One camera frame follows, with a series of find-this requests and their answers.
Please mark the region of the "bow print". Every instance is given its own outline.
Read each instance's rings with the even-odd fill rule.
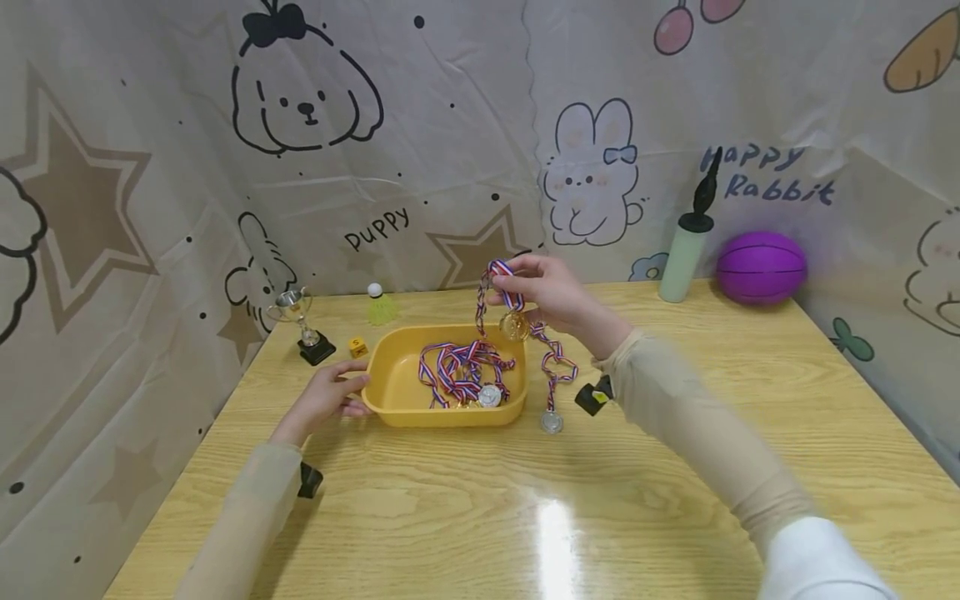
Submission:
[[[243,17],[243,28],[250,36],[250,42],[257,48],[266,48],[282,37],[303,39],[306,36],[303,11],[296,4],[288,4],[270,14],[262,12],[246,14]]]
[[[607,164],[614,164],[618,158],[627,164],[634,164],[636,162],[636,146],[631,144],[623,148],[608,148],[603,151],[603,161]]]

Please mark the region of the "beige sleeve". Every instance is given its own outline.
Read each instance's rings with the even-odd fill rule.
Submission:
[[[287,444],[255,448],[204,547],[183,576],[176,598],[246,600],[299,489],[299,448]]]
[[[696,471],[740,520],[764,560],[780,529],[816,515],[813,500],[777,454],[664,341],[635,329],[610,358],[594,364],[610,375],[627,421]]]

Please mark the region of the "hand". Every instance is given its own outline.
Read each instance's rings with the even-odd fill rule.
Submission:
[[[507,266],[514,276],[495,276],[493,287],[535,302],[537,308],[526,312],[531,323],[543,321],[573,335],[599,360],[613,354],[630,335],[633,326],[601,304],[559,258],[521,254]],[[503,304],[503,298],[497,294],[487,302]]]
[[[271,442],[303,445],[307,437],[335,414],[363,417],[371,411],[356,397],[370,381],[366,373],[344,377],[349,372],[362,372],[367,363],[349,360],[317,370],[300,393],[300,397],[280,420]]]

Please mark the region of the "trophy cup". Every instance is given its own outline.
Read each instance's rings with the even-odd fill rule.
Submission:
[[[313,297],[307,296],[306,288],[287,290],[276,297],[275,304],[267,308],[267,316],[281,323],[296,323],[300,326],[300,356],[313,366],[317,366],[327,356],[337,351],[336,347],[316,329],[306,322],[306,311],[310,309]]]

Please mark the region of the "yellow plastic tray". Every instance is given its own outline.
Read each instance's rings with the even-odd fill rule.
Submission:
[[[523,342],[503,337],[496,324],[487,335],[504,360],[515,359],[516,366],[503,373],[503,383],[510,390],[510,399],[496,408],[470,406],[430,408],[433,397],[429,386],[420,383],[420,353],[430,344],[452,342],[466,345],[479,337],[476,325],[424,325],[395,329],[373,349],[367,371],[371,380],[363,390],[363,401],[388,425],[393,427],[490,427],[506,425],[519,417],[527,397],[527,361]],[[436,352],[429,359],[436,361]],[[484,369],[484,375],[492,371]]]

